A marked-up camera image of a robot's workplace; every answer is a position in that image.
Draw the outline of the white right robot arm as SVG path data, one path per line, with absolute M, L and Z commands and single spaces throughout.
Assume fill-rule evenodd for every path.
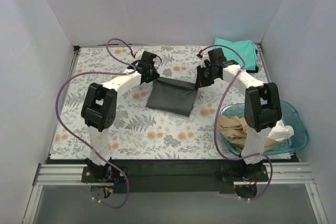
M 266 170 L 263 159 L 267 136 L 282 118 L 279 92 L 275 83 L 263 83 L 246 72 L 245 65 L 227 60 L 224 48 L 224 45 L 207 46 L 207 56 L 203 56 L 203 49 L 199 51 L 197 56 L 202 63 L 196 68 L 195 88 L 211 86 L 216 79 L 221 79 L 244 95 L 244 118 L 248 126 L 246 143 L 238 158 L 224 158 L 228 164 L 220 171 L 223 177 L 240 177 L 248 181 Z

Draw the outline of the dark grey t shirt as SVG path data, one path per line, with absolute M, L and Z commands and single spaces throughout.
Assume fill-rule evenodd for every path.
M 146 107 L 190 116 L 197 91 L 191 82 L 159 77 L 153 81 Z

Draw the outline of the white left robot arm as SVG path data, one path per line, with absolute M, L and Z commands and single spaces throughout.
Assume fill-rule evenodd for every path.
M 85 162 L 100 182 L 112 176 L 107 164 L 110 160 L 109 128 L 116 118 L 117 99 L 136 86 L 156 80 L 160 76 L 157 62 L 162 62 L 158 55 L 141 49 L 135 54 L 135 62 L 121 75 L 102 84 L 92 83 L 88 88 L 81 116 L 88 127 L 93 150 Z

